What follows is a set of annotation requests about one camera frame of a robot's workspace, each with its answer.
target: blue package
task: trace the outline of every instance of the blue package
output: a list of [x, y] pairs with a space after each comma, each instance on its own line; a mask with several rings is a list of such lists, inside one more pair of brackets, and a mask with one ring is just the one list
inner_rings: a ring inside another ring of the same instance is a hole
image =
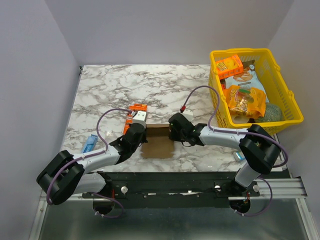
[[86, 140], [81, 153], [84, 154], [87, 152], [91, 152], [95, 148], [97, 142], [98, 142], [98, 136], [91, 134], [91, 136], [89, 136], [88, 139]]

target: snack package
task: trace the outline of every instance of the snack package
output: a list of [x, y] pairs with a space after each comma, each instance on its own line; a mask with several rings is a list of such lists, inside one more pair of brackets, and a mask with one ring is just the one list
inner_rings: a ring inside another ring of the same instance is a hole
[[225, 78], [225, 88], [228, 89], [232, 85], [240, 86], [242, 89], [250, 89], [256, 88], [260, 89], [261, 91], [266, 94], [265, 88], [262, 83], [259, 81], [258, 76], [255, 71], [255, 60], [251, 61], [244, 61], [243, 65], [243, 72], [236, 74], [234, 76], [230, 76]]
[[257, 119], [266, 111], [266, 94], [264, 91], [251, 87], [243, 89], [232, 85], [223, 91], [231, 115], [246, 116]]

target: white marble surface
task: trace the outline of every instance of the white marble surface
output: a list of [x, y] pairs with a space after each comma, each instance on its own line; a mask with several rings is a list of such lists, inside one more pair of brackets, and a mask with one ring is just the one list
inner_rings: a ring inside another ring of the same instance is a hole
[[[86, 65], [76, 93], [62, 149], [80, 153], [87, 137], [96, 134], [99, 117], [111, 108], [134, 103], [148, 105], [147, 124], [167, 123], [178, 112], [192, 89], [207, 85], [209, 65]], [[190, 98], [196, 123], [207, 123], [213, 112], [209, 89], [200, 88]], [[122, 135], [126, 115], [114, 111], [100, 123], [107, 142]], [[99, 140], [95, 149], [103, 146]], [[127, 161], [102, 168], [113, 172], [200, 172], [237, 171], [233, 149], [220, 146], [183, 147], [175, 142], [173, 158], [146, 159], [140, 148]]]

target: candy bag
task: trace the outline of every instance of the candy bag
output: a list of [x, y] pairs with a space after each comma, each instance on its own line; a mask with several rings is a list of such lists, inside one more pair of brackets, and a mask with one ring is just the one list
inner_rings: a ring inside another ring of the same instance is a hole
[[223, 91], [231, 115], [246, 116], [257, 119], [266, 111], [266, 94], [255, 87], [243, 89], [231, 85]]

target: dark gray floor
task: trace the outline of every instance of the dark gray floor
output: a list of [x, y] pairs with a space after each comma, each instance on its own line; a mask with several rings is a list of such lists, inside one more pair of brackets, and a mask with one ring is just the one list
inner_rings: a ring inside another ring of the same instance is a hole
[[[250, 212], [266, 202], [256, 200]], [[294, 199], [273, 200], [256, 217], [230, 208], [128, 209], [121, 219], [94, 216], [91, 201], [47, 208], [41, 240], [305, 240]]]

